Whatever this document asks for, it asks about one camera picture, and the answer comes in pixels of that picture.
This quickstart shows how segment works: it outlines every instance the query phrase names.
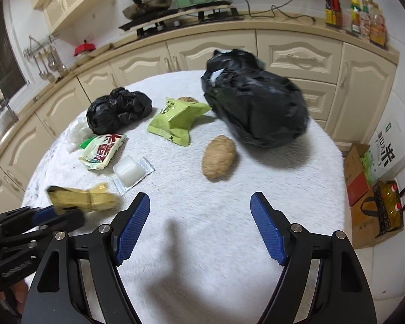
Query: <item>beige countertop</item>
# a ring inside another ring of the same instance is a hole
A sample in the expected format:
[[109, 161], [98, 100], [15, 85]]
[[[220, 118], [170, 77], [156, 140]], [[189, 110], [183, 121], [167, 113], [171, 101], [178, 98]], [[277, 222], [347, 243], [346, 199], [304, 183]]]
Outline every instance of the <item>beige countertop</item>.
[[[186, 24], [191, 21], [191, 18], [182, 20], [182, 23]], [[117, 57], [123, 53], [139, 49], [154, 43], [167, 41], [175, 38], [181, 38], [183, 36], [195, 35], [200, 33], [209, 33], [213, 31], [228, 31], [237, 29], [266, 29], [266, 30], [283, 30], [293, 31], [299, 33], [308, 33], [313, 35], [325, 36], [340, 40], [345, 43], [361, 47], [377, 55], [386, 58], [387, 60], [398, 64], [399, 52], [389, 47], [388, 50], [384, 50], [376, 45], [371, 44], [366, 40], [362, 40], [352, 35], [348, 35], [344, 31], [340, 31], [334, 28], [327, 27], [324, 19], [316, 18], [316, 22], [313, 23], [310, 18], [301, 18], [301, 20], [292, 20], [286, 17], [276, 18], [250, 18], [245, 17], [241, 21], [225, 21], [217, 23], [208, 23], [203, 25], [191, 25], [186, 28], [180, 28], [173, 31], [157, 34], [138, 40], [136, 33], [123, 32], [121, 38], [113, 43], [103, 45], [99, 49], [96, 49], [89, 53], [90, 57], [85, 57], [85, 62], [78, 62], [74, 66], [70, 67], [69, 74], [58, 81], [56, 84], [49, 84], [40, 93], [33, 98], [24, 109], [18, 113], [19, 121], [13, 125], [7, 127], [6, 132], [0, 138], [0, 155], [12, 140], [13, 136], [24, 125], [24, 123], [35, 113], [35, 111], [57, 90], [63, 85], [72, 80], [78, 74], [100, 64], [106, 62], [114, 57]]]

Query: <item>large black plastic bag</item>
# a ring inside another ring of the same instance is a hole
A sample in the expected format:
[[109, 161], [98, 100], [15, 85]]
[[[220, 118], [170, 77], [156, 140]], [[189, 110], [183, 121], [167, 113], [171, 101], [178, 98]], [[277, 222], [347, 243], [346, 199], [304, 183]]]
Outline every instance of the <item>large black plastic bag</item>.
[[123, 126], [147, 117], [151, 111], [147, 95], [118, 87], [93, 101], [87, 110], [87, 122], [96, 135], [116, 134]]
[[308, 110], [295, 84], [261, 68], [246, 51], [215, 51], [201, 82], [205, 99], [234, 136], [273, 148], [306, 131]]

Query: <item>window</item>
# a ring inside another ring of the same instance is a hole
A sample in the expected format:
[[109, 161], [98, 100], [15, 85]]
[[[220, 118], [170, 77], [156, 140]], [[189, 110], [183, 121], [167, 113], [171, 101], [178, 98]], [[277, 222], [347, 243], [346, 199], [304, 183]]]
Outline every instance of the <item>window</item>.
[[24, 77], [9, 43], [3, 16], [3, 3], [0, 2], [0, 89], [5, 99], [11, 99], [24, 85]]

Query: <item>fluffy white cloth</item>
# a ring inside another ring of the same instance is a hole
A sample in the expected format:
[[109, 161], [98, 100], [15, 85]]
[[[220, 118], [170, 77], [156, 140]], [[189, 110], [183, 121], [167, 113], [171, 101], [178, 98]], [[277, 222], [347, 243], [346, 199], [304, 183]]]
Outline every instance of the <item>fluffy white cloth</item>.
[[[249, 210], [249, 199], [262, 191], [273, 208], [309, 231], [331, 235], [344, 228], [345, 185], [341, 153], [329, 136], [310, 121], [307, 132], [276, 149], [244, 145], [227, 125], [209, 112], [190, 131], [191, 144], [182, 147], [147, 132], [165, 97], [192, 96], [204, 101], [201, 71], [151, 77], [126, 87], [153, 101], [148, 118], [123, 130], [128, 139], [103, 171], [88, 171], [69, 154], [64, 135], [54, 143], [36, 169], [24, 205], [50, 205], [50, 185], [88, 189], [112, 183], [113, 165], [123, 155], [146, 157], [156, 171], [127, 192], [119, 210], [139, 191], [150, 196], [151, 211], [130, 259], [119, 273], [128, 296], [144, 324], [257, 323], [282, 268], [268, 255]], [[217, 135], [232, 138], [238, 159], [225, 178], [207, 180], [201, 160]], [[110, 222], [117, 211], [93, 212], [78, 233]], [[315, 282], [313, 264], [309, 282]], [[296, 319], [307, 315], [313, 287], [308, 286]], [[89, 299], [94, 290], [86, 287]], [[102, 317], [99, 308], [94, 317]]]

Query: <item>metal bolt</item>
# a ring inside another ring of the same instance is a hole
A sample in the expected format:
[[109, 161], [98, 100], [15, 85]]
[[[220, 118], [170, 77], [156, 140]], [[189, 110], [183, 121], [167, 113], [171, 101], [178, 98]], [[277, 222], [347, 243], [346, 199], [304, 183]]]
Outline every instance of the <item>metal bolt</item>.
[[346, 238], [346, 234], [342, 231], [342, 230], [338, 230], [335, 232], [335, 235], [338, 239], [345, 239]]
[[66, 233], [64, 231], [59, 231], [56, 234], [56, 240], [63, 240], [66, 237]]
[[108, 224], [102, 224], [98, 230], [100, 233], [108, 233], [108, 231], [110, 231], [110, 226]]
[[291, 224], [291, 230], [294, 231], [294, 233], [300, 233], [303, 231], [303, 227], [300, 224], [294, 223]]

